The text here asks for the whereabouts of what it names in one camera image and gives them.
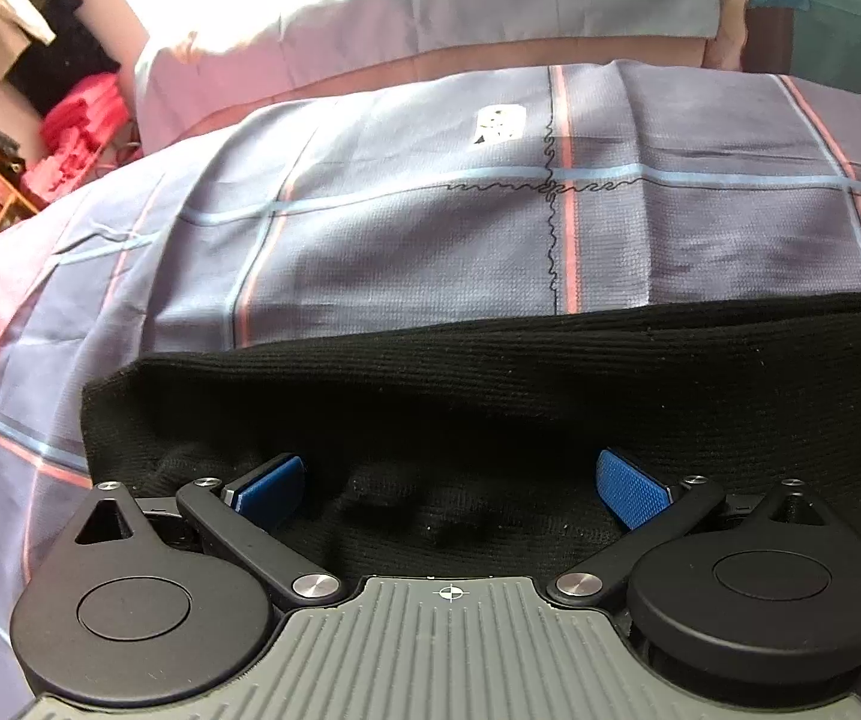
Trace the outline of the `black knit pants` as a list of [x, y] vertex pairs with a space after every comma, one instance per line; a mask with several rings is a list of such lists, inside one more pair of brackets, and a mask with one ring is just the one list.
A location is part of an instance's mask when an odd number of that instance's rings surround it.
[[602, 450], [733, 493], [798, 478], [861, 536], [861, 294], [153, 355], [80, 421], [92, 476], [138, 496], [297, 455], [272, 531], [347, 580], [552, 577], [616, 534]]

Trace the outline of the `plaid purple bed sheet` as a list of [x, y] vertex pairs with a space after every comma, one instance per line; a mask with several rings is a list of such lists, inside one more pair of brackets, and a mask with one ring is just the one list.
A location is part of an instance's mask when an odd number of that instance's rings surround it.
[[861, 94], [632, 62], [282, 103], [0, 236], [0, 718], [861, 718], [861, 536], [725, 491], [608, 606], [371, 574], [277, 608], [175, 496], [92, 476], [153, 355], [861, 294]]

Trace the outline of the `pink folded clothes stack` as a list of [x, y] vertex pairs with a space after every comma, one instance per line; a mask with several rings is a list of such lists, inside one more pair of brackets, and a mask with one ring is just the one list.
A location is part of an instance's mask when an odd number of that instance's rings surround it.
[[114, 73], [78, 82], [44, 116], [40, 135], [48, 154], [25, 171], [20, 183], [37, 210], [144, 154]]

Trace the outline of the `light blue pillow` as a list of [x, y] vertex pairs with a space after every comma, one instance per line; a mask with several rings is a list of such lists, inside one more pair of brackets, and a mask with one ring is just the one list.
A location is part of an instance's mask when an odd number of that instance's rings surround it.
[[290, 99], [627, 59], [734, 70], [749, 0], [178, 0], [136, 68], [147, 151]]

